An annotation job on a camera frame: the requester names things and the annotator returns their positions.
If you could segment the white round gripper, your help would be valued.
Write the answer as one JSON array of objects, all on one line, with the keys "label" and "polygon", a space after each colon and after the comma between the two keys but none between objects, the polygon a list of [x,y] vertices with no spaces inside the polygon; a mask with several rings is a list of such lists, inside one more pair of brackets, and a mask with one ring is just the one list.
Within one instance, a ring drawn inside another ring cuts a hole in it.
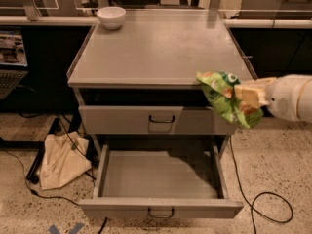
[{"label": "white round gripper", "polygon": [[307,120],[306,75],[292,74],[279,78],[246,80],[235,85],[234,91],[236,98],[253,108],[269,104],[267,109],[276,118],[289,121]]}]

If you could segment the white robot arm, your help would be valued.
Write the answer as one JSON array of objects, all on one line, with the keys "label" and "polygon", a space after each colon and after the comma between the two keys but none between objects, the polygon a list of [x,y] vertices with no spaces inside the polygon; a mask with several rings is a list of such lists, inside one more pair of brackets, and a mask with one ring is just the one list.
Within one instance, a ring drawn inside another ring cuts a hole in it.
[{"label": "white robot arm", "polygon": [[234,86],[235,96],[259,109],[265,106],[276,118],[312,122],[312,76],[291,74],[243,81]]}]

